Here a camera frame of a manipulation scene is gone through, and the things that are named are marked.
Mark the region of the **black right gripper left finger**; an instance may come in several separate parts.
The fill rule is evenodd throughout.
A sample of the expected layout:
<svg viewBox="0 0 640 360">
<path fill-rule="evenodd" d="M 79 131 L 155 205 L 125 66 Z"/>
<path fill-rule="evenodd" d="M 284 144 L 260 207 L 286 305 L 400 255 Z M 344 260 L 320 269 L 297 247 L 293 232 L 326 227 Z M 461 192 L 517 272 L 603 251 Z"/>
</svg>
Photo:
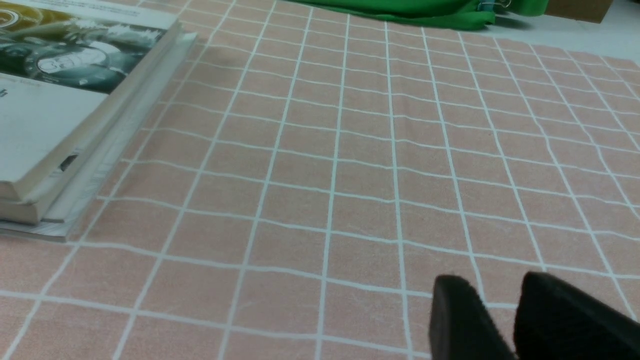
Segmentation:
<svg viewBox="0 0 640 360">
<path fill-rule="evenodd" d="M 475 287 L 457 275 L 438 275 L 430 306 L 434 360 L 514 360 Z"/>
</svg>

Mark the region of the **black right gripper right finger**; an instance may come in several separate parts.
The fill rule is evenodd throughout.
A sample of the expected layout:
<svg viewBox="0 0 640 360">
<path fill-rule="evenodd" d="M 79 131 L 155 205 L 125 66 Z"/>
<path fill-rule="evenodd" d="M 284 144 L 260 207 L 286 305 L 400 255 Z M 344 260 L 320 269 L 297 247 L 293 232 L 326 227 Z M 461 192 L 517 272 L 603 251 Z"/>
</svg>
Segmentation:
<svg viewBox="0 0 640 360">
<path fill-rule="evenodd" d="M 513 342 L 521 360 L 637 360 L 637 321 L 547 272 L 521 283 Z"/>
</svg>

